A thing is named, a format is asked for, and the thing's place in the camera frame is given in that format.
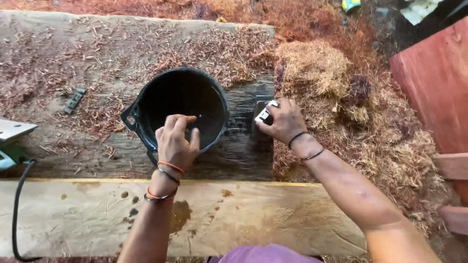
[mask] black bucket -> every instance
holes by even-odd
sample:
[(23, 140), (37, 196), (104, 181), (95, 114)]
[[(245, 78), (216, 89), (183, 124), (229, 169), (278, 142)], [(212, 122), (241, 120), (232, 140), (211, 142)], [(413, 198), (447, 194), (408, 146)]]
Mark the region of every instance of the black bucket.
[(229, 119), (226, 94), (212, 76), (192, 68), (165, 71), (144, 86), (120, 117), (127, 128), (139, 136), (155, 166), (158, 144), (154, 132), (164, 126), (166, 117), (172, 114), (197, 117), (195, 123), (188, 125), (185, 137), (189, 140), (190, 131), (197, 127), (203, 153), (219, 141), (226, 129)]

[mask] wet stain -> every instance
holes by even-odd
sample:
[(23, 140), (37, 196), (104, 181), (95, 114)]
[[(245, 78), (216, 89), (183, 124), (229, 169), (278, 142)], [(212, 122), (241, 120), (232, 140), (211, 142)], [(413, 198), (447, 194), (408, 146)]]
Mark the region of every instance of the wet stain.
[(73, 182), (72, 185), (76, 186), (76, 189), (83, 194), (86, 194), (89, 189), (92, 188), (99, 188), (101, 186), (100, 182), (88, 182), (88, 183), (80, 183), (80, 182)]
[(223, 194), (223, 197), (231, 197), (233, 195), (231, 191), (226, 190), (226, 189), (222, 189), (221, 194)]
[(196, 229), (190, 229), (189, 232), (190, 232), (190, 234), (192, 234), (191, 238), (193, 238), (197, 234)]
[(132, 208), (130, 210), (130, 216), (136, 216), (138, 214), (138, 210), (136, 210), (135, 208)]
[(177, 233), (182, 230), (182, 227), (190, 219), (192, 210), (189, 208), (187, 201), (175, 201), (172, 205), (172, 218), (169, 226), (169, 232)]

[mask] wood grain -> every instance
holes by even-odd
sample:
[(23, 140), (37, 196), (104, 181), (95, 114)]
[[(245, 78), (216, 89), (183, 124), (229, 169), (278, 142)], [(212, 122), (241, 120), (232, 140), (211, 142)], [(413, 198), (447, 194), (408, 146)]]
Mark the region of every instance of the wood grain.
[(468, 207), (444, 206), (439, 212), (450, 232), (468, 235)]
[[(18, 243), (27, 256), (115, 256), (140, 209), (147, 180), (27, 181)], [(17, 182), (0, 182), (0, 223), (11, 224)], [(222, 255), (240, 245), (283, 244), (304, 255), (366, 253), (360, 229), (321, 184), (183, 181), (174, 203), (169, 256)], [(0, 229), (0, 256), (12, 256)]]
[[(71, 45), (70, 43), (94, 43), (96, 40), (93, 38), (93, 30), (100, 29), (102, 30), (100, 34), (108, 34), (104, 26), (113, 31), (106, 36), (109, 39), (100, 48), (102, 61), (115, 60), (121, 53), (131, 53), (131, 49), (157, 50), (161, 45), (183, 43), (187, 41), (187, 38), (194, 39), (208, 34), (211, 29), (235, 33), (239, 27), (233, 23), (201, 20), (179, 21), (132, 16), (0, 11), (2, 38), (13, 42), (17, 39), (15, 36), (18, 32), (34, 34), (50, 31), (50, 35), (47, 35), (45, 41), (37, 47), (38, 52), (47, 52), (51, 47), (60, 50), (71, 49), (68, 46)], [(267, 39), (274, 40), (272, 26), (253, 24), (249, 26), (255, 31), (264, 32)], [(137, 37), (138, 32), (157, 30), (161, 27), (167, 28), (168, 32), (160, 34), (161, 36), (156, 36), (157, 33), (150, 34), (154, 36), (154, 39)], [(4, 44), (3, 40), (0, 42), (0, 47), (5, 54), (0, 58), (0, 62), (9, 62), (11, 60), (9, 55), (18, 52), (11, 50), (12, 46)], [(69, 63), (67, 67), (73, 67), (77, 77), (69, 80), (70, 83), (67, 83), (67, 86), (70, 88), (87, 87), (86, 96), (92, 95), (92, 105), (98, 108), (109, 107), (110, 104), (117, 103), (115, 99), (112, 99), (116, 94), (120, 96), (119, 99), (125, 98), (127, 100), (125, 106), (128, 106), (146, 83), (140, 72), (141, 67), (144, 67), (142, 65), (150, 65), (149, 62), (154, 59), (145, 56), (139, 58), (130, 56), (127, 65), (118, 66), (119, 78), (101, 81), (99, 88), (95, 88), (96, 83), (99, 82), (98, 77), (104, 74), (102, 70), (95, 69), (99, 62), (93, 59), (84, 60), (81, 56), (71, 56), (67, 61)], [(5, 85), (7, 83), (2, 83), (0, 87), (6, 87)], [(251, 126), (255, 95), (258, 93), (273, 95), (273, 90), (273, 73), (265, 71), (263, 75), (258, 75), (254, 82), (237, 85), (227, 91), (230, 108), (229, 126), (220, 142), (196, 160), (194, 168), (187, 173), (187, 178), (272, 180), (273, 142), (253, 140)], [(70, 128), (67, 121), (59, 122), (51, 117), (54, 114), (63, 114), (64, 105), (68, 100), (60, 97), (59, 93), (57, 91), (53, 96), (41, 97), (37, 101), (25, 103), (26, 106), (21, 105), (15, 109), (17, 117), (39, 124), (31, 136), (22, 140), (22, 146), (29, 155), (39, 161), (30, 172), (32, 176), (50, 177), (54, 174), (63, 178), (150, 178), (154, 167), (138, 138), (132, 138), (122, 132), (114, 132), (108, 139), (101, 142), (101, 138), (89, 132)], [(81, 107), (86, 107), (86, 96), (82, 99)], [(66, 144), (69, 150), (65, 152), (60, 147), (55, 151), (51, 150), (57, 143)], [(22, 167), (17, 167), (1, 176), (18, 177), (22, 169)]]
[(440, 152), (468, 152), (468, 17), (394, 55), (390, 69)]
[(444, 178), (468, 180), (468, 153), (439, 154), (434, 163)]

